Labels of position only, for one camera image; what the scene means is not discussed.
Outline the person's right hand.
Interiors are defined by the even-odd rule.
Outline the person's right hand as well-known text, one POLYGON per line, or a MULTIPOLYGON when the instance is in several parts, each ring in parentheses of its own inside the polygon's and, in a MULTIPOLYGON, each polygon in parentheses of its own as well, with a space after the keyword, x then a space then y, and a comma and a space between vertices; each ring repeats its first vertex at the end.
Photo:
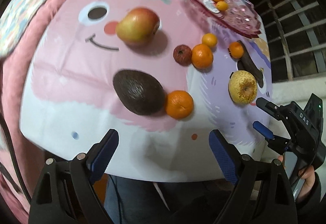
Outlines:
POLYGON ((316 176, 314 172, 314 167, 309 166, 307 167, 307 170, 301 170, 298 175, 300 176, 303 172, 303 175, 301 176, 301 179, 304 181, 302 188, 300 192, 297 194, 296 202, 304 201, 306 197, 308 197, 309 193, 312 190, 312 187, 314 186, 316 176))

